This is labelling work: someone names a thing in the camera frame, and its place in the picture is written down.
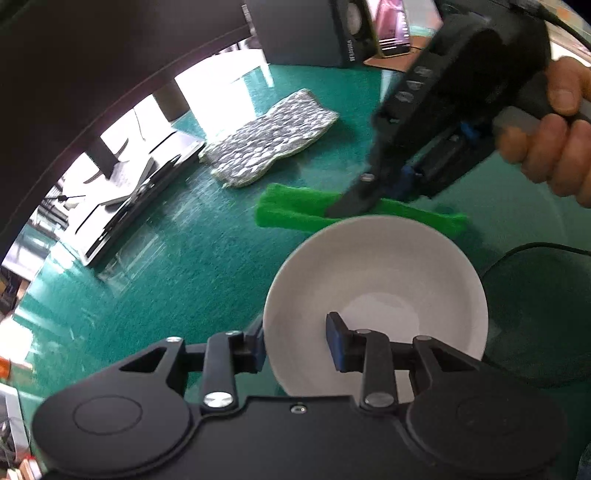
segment green tabletop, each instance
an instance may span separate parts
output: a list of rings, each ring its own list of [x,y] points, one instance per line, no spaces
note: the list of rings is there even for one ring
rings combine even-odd
[[[229,54],[211,68],[227,68],[237,58]],[[187,95],[193,112],[175,126],[209,141],[301,88],[340,113],[340,120],[310,148],[243,189],[223,189],[205,166],[195,165],[134,223],[100,269],[84,268],[69,246],[57,244],[15,314],[32,332],[30,348],[24,348],[35,373],[14,380],[27,420],[44,397],[164,337],[204,342],[218,331],[249,325],[262,312],[283,261],[308,237],[258,228],[253,213],[262,191],[270,182],[346,188],[364,169],[370,114],[397,79],[368,67],[265,66],[232,82],[205,82]],[[528,182],[496,154],[437,199],[416,205],[469,215],[470,226],[456,243],[480,273],[528,242],[591,249],[591,213]],[[239,385],[242,393],[277,389],[268,368],[260,380],[241,378]],[[194,394],[195,386],[187,395]],[[561,459],[565,478],[572,478],[591,440],[591,415],[581,415],[591,404],[591,388],[571,385],[553,394],[572,424],[569,452]]]

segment green sponge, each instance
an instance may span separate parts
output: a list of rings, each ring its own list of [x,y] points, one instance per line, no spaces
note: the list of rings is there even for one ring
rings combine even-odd
[[[256,207],[255,221],[262,227],[318,232],[339,219],[325,218],[324,211],[339,198],[334,192],[293,188],[271,183]],[[382,199],[371,215],[396,215],[424,223],[450,238],[466,229],[468,218],[461,213],[445,215],[426,212],[395,200]]]

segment metal screw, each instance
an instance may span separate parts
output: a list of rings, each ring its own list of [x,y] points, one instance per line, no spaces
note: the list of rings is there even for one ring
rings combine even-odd
[[[373,173],[364,173],[359,177],[361,181],[369,183],[370,181],[375,180],[375,175]]]
[[[373,408],[385,408],[394,403],[394,397],[386,392],[374,392],[365,397],[365,403]]]
[[[292,413],[298,413],[298,414],[301,414],[301,413],[306,413],[307,411],[308,411],[308,409],[306,408],[306,406],[305,406],[305,405],[301,405],[301,404],[294,405],[294,406],[291,408],[291,412],[292,412]]]
[[[203,403],[209,408],[225,408],[234,402],[234,397],[226,392],[211,392],[203,397]]]

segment human hand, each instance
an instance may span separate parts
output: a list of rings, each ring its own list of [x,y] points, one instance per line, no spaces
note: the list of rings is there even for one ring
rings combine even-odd
[[[591,100],[591,70],[578,60],[554,61],[547,75],[548,99],[560,115],[574,115],[582,98]],[[559,197],[574,195],[591,208],[591,125],[577,120],[569,128],[560,115],[545,116],[531,136],[509,127],[496,146],[507,162],[521,163],[521,171],[534,183],[545,181]]]

